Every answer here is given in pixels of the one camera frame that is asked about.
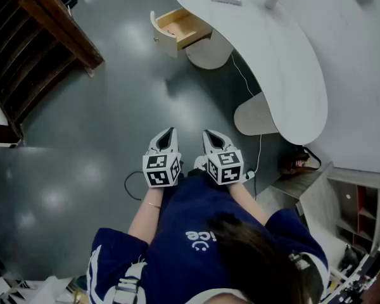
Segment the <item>hair clip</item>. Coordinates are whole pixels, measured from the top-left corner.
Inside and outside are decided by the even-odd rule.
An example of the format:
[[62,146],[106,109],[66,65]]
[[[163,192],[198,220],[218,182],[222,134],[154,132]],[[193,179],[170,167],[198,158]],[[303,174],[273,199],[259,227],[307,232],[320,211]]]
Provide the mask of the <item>hair clip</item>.
[[306,261],[302,253],[291,253],[289,259],[298,267],[299,270],[305,270],[310,267],[310,262]]

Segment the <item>wooden drawer with white front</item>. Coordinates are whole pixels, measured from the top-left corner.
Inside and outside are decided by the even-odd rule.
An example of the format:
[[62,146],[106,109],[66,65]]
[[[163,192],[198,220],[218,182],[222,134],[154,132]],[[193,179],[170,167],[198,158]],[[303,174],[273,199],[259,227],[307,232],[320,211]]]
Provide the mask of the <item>wooden drawer with white front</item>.
[[[208,37],[212,27],[185,8],[175,9],[158,18],[154,11],[150,12],[153,26],[153,39],[167,55],[176,58],[179,51]],[[175,26],[177,36],[170,36],[162,30],[166,26]]]

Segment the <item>brown wooden staircase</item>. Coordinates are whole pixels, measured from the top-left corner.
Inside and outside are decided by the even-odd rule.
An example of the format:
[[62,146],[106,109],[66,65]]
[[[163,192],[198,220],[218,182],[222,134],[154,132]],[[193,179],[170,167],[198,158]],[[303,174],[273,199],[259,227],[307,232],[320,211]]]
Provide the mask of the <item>brown wooden staircase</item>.
[[75,66],[103,57],[73,19],[77,0],[0,0],[0,144],[18,144],[23,122]]

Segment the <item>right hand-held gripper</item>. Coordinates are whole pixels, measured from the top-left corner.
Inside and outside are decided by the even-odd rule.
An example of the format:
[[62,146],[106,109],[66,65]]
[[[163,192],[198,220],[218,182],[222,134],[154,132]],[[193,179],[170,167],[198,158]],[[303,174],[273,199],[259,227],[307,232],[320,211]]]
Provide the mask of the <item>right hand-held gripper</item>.
[[244,162],[241,151],[235,150],[231,139],[210,129],[203,131],[202,139],[209,176],[220,186],[239,182]]

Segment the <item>navy blue shirt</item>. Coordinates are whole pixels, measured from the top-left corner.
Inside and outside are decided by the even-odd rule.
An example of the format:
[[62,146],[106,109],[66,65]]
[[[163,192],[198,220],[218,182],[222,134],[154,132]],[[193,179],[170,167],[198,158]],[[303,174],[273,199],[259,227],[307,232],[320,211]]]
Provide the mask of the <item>navy blue shirt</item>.
[[[90,304],[186,304],[217,288],[239,290],[249,304],[318,304],[329,281],[320,244],[292,208],[259,223],[200,173],[164,189],[150,244],[100,228],[87,268]],[[310,267],[289,259],[302,253]]]

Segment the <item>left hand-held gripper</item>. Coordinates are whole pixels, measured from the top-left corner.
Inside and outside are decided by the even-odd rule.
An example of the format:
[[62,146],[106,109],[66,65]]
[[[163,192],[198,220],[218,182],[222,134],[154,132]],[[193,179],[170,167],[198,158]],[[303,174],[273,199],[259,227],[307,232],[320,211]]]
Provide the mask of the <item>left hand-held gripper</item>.
[[142,171],[149,188],[176,185],[181,172],[181,154],[178,153],[178,134],[174,127],[158,133],[149,143],[142,157]]

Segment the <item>cluttered workbench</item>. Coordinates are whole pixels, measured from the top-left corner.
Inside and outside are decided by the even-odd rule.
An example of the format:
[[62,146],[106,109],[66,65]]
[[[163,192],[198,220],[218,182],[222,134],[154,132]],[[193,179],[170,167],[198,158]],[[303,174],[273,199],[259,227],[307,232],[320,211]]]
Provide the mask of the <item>cluttered workbench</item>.
[[362,293],[376,281],[380,273],[380,251],[370,256],[350,245],[345,247],[336,266],[329,267],[327,289],[319,304],[361,304]]

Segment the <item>brown bag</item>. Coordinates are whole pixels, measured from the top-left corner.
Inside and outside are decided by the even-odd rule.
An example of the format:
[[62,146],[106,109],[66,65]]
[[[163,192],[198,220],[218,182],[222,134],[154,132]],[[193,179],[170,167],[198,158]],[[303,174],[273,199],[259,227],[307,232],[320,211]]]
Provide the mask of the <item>brown bag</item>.
[[320,158],[306,146],[297,146],[297,150],[286,155],[279,162],[279,173],[284,176],[297,176],[317,171],[322,166]]

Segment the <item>person's right forearm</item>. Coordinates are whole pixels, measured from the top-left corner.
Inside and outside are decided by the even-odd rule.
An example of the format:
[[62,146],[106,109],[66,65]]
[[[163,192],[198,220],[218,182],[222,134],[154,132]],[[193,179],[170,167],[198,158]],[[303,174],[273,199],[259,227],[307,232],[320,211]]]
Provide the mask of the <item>person's right forearm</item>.
[[269,216],[264,212],[263,208],[248,192],[245,186],[240,183],[229,184],[227,186],[232,198],[251,216],[253,216],[259,223],[265,225]]

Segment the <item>person's left forearm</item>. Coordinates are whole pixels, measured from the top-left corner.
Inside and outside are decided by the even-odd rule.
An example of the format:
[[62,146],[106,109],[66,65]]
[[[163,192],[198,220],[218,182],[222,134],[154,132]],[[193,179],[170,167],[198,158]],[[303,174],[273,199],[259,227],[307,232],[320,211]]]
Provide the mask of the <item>person's left forearm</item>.
[[128,234],[150,244],[155,237],[162,207],[164,188],[148,189]]

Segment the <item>grey shelf unit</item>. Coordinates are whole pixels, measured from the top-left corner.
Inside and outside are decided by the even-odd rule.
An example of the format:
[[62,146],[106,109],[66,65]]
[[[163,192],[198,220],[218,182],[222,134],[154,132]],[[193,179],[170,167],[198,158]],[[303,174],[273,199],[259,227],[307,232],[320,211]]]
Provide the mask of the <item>grey shelf unit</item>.
[[380,247],[380,173],[335,167],[316,172],[300,196],[312,236],[328,257],[349,245],[373,256]]

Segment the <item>white curved desk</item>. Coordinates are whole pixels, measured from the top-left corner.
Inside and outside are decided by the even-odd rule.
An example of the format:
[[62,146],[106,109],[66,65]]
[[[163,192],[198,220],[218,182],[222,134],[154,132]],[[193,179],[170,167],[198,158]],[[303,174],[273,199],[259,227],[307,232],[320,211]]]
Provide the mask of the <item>white curved desk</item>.
[[323,131],[328,113],[324,77],[314,49],[281,4],[243,0],[177,0],[209,23],[237,50],[260,85],[271,117],[285,140],[309,144]]

